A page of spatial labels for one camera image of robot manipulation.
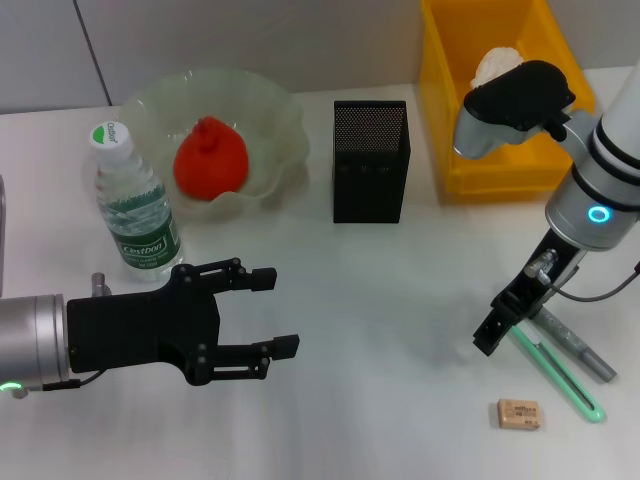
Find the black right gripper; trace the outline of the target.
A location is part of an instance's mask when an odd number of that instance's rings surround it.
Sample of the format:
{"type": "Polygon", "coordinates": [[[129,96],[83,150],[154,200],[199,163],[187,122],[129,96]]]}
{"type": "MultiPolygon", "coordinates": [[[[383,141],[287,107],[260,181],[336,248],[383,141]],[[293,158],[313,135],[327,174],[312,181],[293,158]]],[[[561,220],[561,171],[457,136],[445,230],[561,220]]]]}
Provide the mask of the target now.
{"type": "MultiPolygon", "coordinates": [[[[554,250],[557,254],[548,276],[554,285],[562,286],[577,272],[586,251],[565,242],[549,229],[525,265],[548,250],[554,250]]],[[[538,279],[529,278],[521,270],[491,302],[493,308],[473,334],[473,344],[485,356],[491,356],[508,331],[520,321],[517,314],[530,313],[551,295],[548,286],[538,279]]]]}

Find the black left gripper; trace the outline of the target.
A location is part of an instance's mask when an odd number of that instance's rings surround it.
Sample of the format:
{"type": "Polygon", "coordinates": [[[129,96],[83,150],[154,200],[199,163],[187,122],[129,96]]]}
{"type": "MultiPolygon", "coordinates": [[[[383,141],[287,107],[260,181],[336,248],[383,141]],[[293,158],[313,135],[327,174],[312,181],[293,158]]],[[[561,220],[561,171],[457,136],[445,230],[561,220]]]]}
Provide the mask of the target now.
{"type": "Polygon", "coordinates": [[[270,291],[273,267],[248,271],[237,257],[180,264],[169,283],[149,292],[67,302],[71,370],[88,373],[151,363],[176,367],[192,386],[264,380],[274,361],[296,356],[300,337],[248,345],[218,345],[220,316],[213,294],[270,291]]]}

